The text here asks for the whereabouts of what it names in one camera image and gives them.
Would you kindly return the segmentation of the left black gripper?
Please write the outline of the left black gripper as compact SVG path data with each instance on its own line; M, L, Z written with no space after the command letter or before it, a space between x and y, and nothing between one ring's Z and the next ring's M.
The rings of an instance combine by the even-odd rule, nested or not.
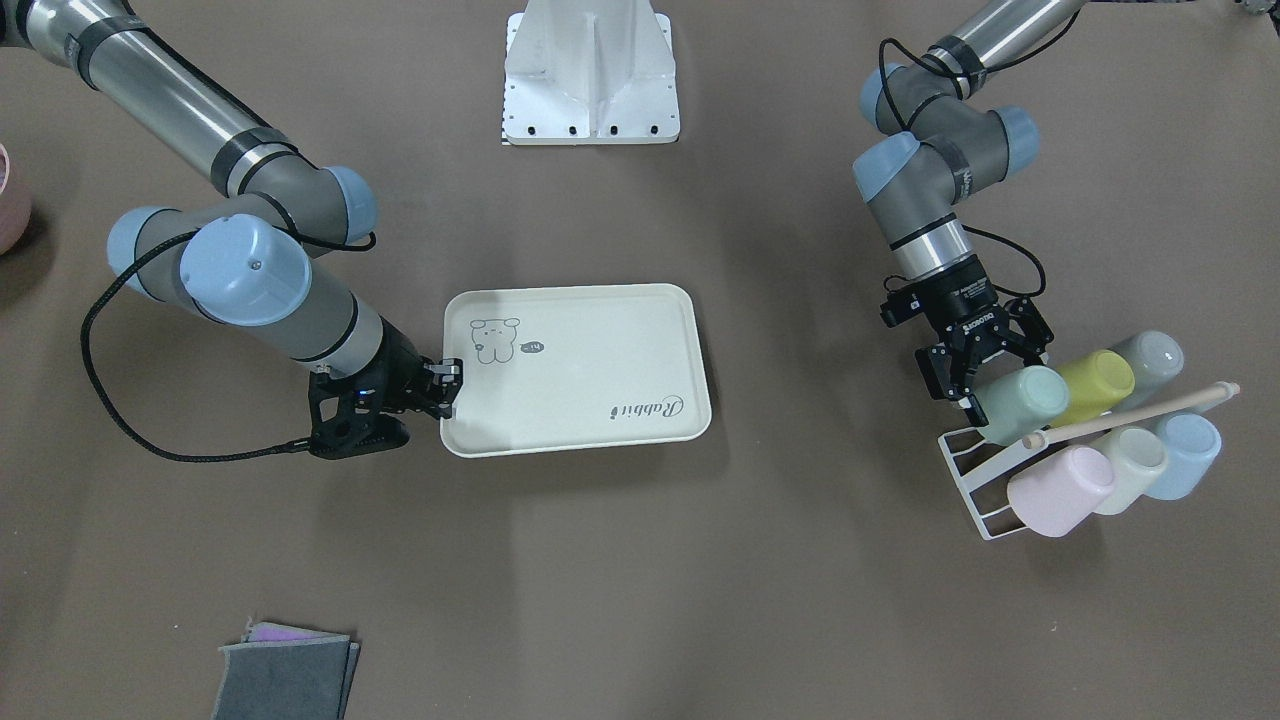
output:
M934 400L957 404L972 427L986 425L986 410L973 389L980 364L1009 351L1025 366L1044 365L1044 352L1055 340L1032 299L1011 299L1005 309L998 305L975 255L890 291L879 314L890 328L925 316L938 336L937 345L915 351L925 388ZM1007 338L998 327L1009 331Z

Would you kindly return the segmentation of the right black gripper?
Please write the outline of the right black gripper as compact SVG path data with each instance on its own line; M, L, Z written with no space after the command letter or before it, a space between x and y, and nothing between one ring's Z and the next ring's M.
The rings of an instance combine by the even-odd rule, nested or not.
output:
M454 416L454 397L430 396L431 387L461 387L461 360L433 361L389 322L365 369L346 378L314 373L308 380L311 433L307 451L320 459L344 459L398 448L410 439L393 416L421 411L436 420Z

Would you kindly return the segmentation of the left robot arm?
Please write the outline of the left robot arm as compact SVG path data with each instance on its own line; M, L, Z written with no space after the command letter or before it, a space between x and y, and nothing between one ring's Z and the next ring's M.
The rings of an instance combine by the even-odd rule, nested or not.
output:
M992 1L922 56L881 61L859 108L883 138L852 174L891 254L899 286L881 306L886 325L923 316L933 345L915 354L931 397L988 421L975 392L980 366L1001 354L1039 365L1053 333L1034 292L989 281L955 208L1012 178L1037 158L1041 133L1021 108L969 104L986 82L1044 51L1078 18L1080 1Z

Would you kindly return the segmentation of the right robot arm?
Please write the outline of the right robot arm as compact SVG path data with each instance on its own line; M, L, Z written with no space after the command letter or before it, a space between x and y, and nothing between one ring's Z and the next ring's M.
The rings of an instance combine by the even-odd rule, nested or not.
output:
M108 236L114 282L79 329L84 373L105 413L142 448L178 462L118 411L96 370L92 331L124 288L239 328L308 372L310 432L246 460L343 459L398 448L403 413L444 421L463 386L457 357L433 360L342 281L326 252L375 247L379 210L347 167L312 164L278 128L184 59L127 1L5 1L3 45L65 67L110 97L221 193L210 208L146 206Z

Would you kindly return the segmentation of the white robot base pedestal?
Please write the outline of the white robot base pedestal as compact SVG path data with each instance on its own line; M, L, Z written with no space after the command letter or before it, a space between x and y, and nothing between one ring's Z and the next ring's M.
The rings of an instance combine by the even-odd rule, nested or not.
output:
M504 38L503 143L678 140L672 23L649 1L530 1Z

